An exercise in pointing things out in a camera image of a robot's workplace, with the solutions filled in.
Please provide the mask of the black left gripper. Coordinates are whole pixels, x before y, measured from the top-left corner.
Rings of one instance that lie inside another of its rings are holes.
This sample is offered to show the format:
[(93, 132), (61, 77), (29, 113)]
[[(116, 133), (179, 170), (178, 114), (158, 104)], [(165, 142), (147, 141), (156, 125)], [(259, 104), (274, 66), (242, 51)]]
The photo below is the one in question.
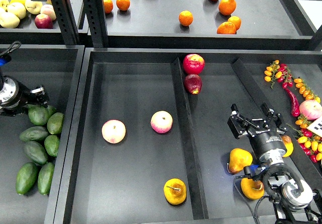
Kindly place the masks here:
[(1, 113), (26, 113), (28, 102), (47, 108), (48, 101), (49, 96), (43, 85), (30, 90), (12, 77), (3, 77), (1, 84)]

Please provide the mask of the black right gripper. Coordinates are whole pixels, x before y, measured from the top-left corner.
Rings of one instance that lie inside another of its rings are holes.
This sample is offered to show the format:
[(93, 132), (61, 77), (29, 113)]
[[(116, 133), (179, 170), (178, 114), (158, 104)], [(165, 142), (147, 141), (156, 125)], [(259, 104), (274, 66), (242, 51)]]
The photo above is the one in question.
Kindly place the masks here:
[(263, 127), (273, 131), (261, 131), (257, 134), (256, 131), (260, 130), (260, 127), (255, 125), (254, 121), (242, 116), (236, 104), (232, 104), (230, 108), (231, 115), (227, 124), (234, 138), (250, 136), (251, 147), (260, 162), (282, 162), (287, 148), (280, 134), (285, 134), (288, 131), (282, 114), (263, 102), (261, 110), (266, 116)]

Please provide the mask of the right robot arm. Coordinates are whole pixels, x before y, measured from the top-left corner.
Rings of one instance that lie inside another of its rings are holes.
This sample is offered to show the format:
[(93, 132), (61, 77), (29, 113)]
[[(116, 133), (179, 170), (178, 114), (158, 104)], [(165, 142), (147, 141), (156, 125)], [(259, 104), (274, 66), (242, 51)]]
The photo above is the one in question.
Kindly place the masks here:
[(227, 170), (240, 180), (237, 192), (244, 201), (263, 199), (273, 204), (276, 223), (299, 223), (294, 212), (303, 210), (304, 223), (321, 223), (321, 191), (311, 187), (284, 163), (290, 138), (282, 115), (262, 104), (265, 118), (242, 116), (236, 104), (231, 106), (228, 126), (236, 139), (247, 137), (252, 152), (234, 148)]

